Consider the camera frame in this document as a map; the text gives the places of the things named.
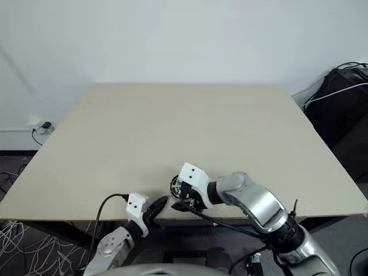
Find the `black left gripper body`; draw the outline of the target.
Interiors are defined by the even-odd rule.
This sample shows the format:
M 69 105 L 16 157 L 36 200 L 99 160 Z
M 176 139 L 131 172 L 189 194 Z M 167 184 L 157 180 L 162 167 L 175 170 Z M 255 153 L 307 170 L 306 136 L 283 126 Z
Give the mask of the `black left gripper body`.
M 147 218 L 145 213 L 146 211 L 143 214 L 143 221 L 148 230 L 158 230 L 158 231 L 164 230 L 164 227 L 156 222 L 155 220 L 156 218 Z

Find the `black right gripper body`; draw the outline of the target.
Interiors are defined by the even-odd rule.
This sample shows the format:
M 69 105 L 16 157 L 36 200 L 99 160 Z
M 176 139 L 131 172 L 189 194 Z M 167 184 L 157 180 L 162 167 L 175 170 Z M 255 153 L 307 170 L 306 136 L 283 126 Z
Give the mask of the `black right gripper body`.
M 187 183 L 181 183 L 179 198 L 198 212 L 207 209 L 200 194 Z

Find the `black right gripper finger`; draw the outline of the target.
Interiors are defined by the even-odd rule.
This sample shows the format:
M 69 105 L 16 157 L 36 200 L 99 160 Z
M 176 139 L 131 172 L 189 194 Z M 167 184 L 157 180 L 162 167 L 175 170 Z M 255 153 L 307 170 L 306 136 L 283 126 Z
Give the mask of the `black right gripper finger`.
M 179 212 L 191 212 L 191 207 L 183 201 L 175 202 L 171 205 L 171 208 Z

